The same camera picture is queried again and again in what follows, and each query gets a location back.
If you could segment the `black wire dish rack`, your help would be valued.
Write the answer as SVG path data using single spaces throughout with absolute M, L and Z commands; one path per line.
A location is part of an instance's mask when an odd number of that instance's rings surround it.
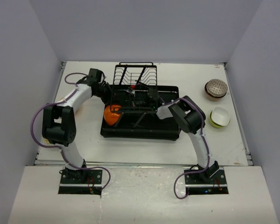
M 147 114 L 156 114 L 159 102 L 157 66 L 153 62 L 120 62 L 115 66 L 111 99 L 104 111 L 108 126 L 136 128 Z

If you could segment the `orange bowl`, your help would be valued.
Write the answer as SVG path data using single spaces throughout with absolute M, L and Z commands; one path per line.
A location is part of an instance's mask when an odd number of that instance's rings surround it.
M 120 105 L 108 105 L 105 108 L 103 117 L 107 125 L 112 126 L 118 121 L 120 113 L 116 113 L 116 111 L 120 108 Z

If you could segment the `brown patterned bowl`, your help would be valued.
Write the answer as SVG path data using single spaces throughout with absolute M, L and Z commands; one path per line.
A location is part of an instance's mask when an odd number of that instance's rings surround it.
M 224 81 L 220 79 L 212 79 L 206 83 L 206 87 L 208 92 L 210 92 L 214 96 L 223 95 L 228 91 L 228 85 Z

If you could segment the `lime green bowl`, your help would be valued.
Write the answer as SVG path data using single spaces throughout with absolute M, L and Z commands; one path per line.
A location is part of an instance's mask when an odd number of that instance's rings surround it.
M 215 112 L 210 113 L 210 123 L 215 128 L 222 128 L 229 125 L 230 114 L 225 112 Z
M 216 107 L 210 114 L 211 121 L 218 126 L 227 126 L 231 116 L 227 110 L 221 107 Z

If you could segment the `pink flower bowl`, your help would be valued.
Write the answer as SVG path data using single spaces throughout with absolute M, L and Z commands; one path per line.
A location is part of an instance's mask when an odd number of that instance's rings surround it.
M 218 96 L 214 96 L 210 92 L 208 92 L 208 89 L 207 89 L 206 86 L 204 87 L 204 92 L 205 92 L 206 98 L 211 100 L 211 101 L 219 101 L 219 100 L 223 99 L 227 95 L 227 92 L 225 92 L 223 95 L 220 95 L 219 97 Z

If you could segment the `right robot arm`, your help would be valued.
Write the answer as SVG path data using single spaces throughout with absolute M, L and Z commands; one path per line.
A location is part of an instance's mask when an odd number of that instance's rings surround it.
M 156 90 L 150 89 L 148 98 L 157 100 L 159 119 L 174 118 L 181 130 L 189 136 L 196 153 L 198 167 L 198 170 L 189 176 L 200 179 L 203 183 L 214 180 L 219 165 L 206 140 L 204 130 L 206 116 L 202 109 L 187 95 L 166 103 Z

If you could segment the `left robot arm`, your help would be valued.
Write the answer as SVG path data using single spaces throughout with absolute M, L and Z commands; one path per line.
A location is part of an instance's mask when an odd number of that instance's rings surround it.
M 84 77 L 77 82 L 67 81 L 67 78 L 73 74 L 84 75 Z M 66 163 L 65 176 L 71 177 L 77 183 L 83 183 L 87 180 L 88 168 L 75 144 L 77 134 L 75 113 L 93 96 L 108 105 L 111 99 L 111 87 L 105 81 L 103 71 L 93 68 L 88 74 L 70 73 L 64 80 L 67 84 L 73 84 L 75 88 L 64 100 L 48 104 L 43 108 L 42 136 L 49 141 L 50 147 L 61 150 Z

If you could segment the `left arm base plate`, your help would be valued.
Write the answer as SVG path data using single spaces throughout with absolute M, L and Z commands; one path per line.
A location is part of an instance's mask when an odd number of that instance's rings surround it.
M 61 175 L 61 184 L 67 185 L 86 185 L 89 187 L 101 185 L 102 182 L 102 170 L 70 170 L 63 169 L 59 171 Z

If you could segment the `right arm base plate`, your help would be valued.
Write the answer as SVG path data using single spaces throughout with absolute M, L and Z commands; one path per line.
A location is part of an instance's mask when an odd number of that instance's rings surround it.
M 202 184 L 202 185 L 212 185 L 212 186 L 223 186 L 227 184 L 227 180 L 225 178 L 225 173 L 223 169 L 219 169 L 214 175 L 210 178 L 203 176 L 203 173 L 199 174 L 187 174 L 185 175 L 185 183 L 189 184 Z

